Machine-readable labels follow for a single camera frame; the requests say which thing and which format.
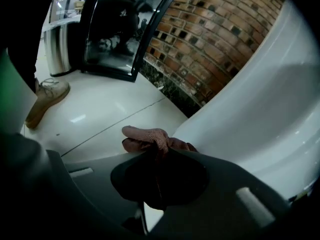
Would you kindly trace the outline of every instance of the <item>tiled floor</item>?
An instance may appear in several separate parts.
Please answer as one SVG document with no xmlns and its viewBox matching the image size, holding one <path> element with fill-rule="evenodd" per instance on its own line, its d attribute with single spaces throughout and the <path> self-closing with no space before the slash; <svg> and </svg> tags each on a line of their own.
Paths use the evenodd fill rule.
<svg viewBox="0 0 320 240">
<path fill-rule="evenodd" d="M 50 78 L 43 40 L 36 68 L 40 82 Z M 70 83 L 68 96 L 45 113 L 36 130 L 25 127 L 21 132 L 59 152 L 66 162 L 124 153 L 123 126 L 162 128 L 171 136 L 187 119 L 141 74 L 135 83 L 78 70 L 57 79 Z"/>
</svg>

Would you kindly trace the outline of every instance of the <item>dark fabric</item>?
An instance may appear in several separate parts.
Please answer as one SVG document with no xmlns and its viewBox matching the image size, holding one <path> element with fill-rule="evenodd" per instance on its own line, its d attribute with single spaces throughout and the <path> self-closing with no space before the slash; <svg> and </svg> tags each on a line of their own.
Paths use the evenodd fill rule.
<svg viewBox="0 0 320 240">
<path fill-rule="evenodd" d="M 7 48 L 16 70 L 35 92 L 35 72 L 41 30 L 52 0 L 7 1 Z"/>
</svg>

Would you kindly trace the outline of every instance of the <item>trash can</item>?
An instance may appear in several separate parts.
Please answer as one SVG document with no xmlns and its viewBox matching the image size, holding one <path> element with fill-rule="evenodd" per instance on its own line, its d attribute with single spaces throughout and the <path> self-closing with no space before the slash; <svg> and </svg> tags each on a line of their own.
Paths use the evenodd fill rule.
<svg viewBox="0 0 320 240">
<path fill-rule="evenodd" d="M 80 18 L 55 21 L 42 29 L 50 76 L 59 77 L 77 69 Z"/>
</svg>

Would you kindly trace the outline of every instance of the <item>curved brick wall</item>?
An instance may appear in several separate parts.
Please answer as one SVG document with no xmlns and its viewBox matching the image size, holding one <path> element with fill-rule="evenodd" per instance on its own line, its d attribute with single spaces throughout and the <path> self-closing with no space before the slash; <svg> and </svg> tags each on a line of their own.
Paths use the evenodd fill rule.
<svg viewBox="0 0 320 240">
<path fill-rule="evenodd" d="M 284 0 L 174 0 L 145 60 L 200 105 L 212 99 L 264 40 Z"/>
</svg>

